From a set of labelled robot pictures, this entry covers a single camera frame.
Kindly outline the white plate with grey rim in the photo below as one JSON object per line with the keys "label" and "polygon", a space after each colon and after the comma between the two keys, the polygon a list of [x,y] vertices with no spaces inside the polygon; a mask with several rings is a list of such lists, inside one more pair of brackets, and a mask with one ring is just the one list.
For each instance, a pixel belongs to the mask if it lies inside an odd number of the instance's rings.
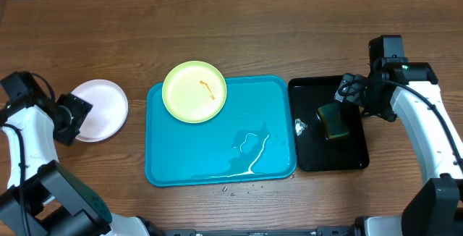
{"label": "white plate with grey rim", "polygon": [[83,122],[76,139],[86,143],[101,142],[115,135],[126,120],[124,115],[91,114]]}

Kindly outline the green and yellow sponge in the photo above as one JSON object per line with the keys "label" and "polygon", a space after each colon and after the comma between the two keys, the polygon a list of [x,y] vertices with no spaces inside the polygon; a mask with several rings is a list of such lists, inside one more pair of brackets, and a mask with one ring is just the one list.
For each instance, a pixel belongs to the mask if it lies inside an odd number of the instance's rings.
{"label": "green and yellow sponge", "polygon": [[317,109],[320,121],[323,123],[326,138],[337,140],[349,137],[349,129],[344,123],[338,103],[326,104]]}

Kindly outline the white plate with red smear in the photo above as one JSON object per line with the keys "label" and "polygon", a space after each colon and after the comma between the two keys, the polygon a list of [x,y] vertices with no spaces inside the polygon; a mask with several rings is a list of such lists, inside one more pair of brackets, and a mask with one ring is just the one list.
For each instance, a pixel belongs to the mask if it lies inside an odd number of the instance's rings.
{"label": "white plate with red smear", "polygon": [[77,86],[72,94],[93,105],[88,114],[128,115],[128,99],[124,91],[109,80],[90,80]]}

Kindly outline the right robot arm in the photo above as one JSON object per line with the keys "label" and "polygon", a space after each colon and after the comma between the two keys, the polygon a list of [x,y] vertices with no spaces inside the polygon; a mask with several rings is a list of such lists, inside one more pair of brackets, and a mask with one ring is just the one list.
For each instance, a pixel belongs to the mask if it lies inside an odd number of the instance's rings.
{"label": "right robot arm", "polygon": [[368,77],[344,74],[335,95],[388,121],[400,118],[423,186],[397,216],[359,220],[364,235],[461,235],[462,140],[428,63],[385,63]]}

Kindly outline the yellow-green plate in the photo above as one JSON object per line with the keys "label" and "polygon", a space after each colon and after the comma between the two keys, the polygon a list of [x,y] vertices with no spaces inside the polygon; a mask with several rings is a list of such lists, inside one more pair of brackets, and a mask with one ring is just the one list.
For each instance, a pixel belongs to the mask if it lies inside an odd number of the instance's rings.
{"label": "yellow-green plate", "polygon": [[214,118],[224,107],[227,86],[212,64],[183,62],[166,76],[162,100],[167,111],[181,122],[197,124]]}

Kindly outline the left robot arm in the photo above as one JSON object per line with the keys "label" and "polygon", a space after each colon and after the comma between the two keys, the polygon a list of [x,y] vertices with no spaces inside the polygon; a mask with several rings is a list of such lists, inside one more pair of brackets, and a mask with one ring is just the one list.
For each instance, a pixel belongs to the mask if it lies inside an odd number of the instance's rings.
{"label": "left robot arm", "polygon": [[71,93],[44,93],[38,75],[1,80],[9,97],[1,130],[9,141],[11,173],[1,195],[1,221],[16,235],[159,235],[141,217],[113,214],[99,195],[58,161],[55,144],[72,144],[92,109]]}

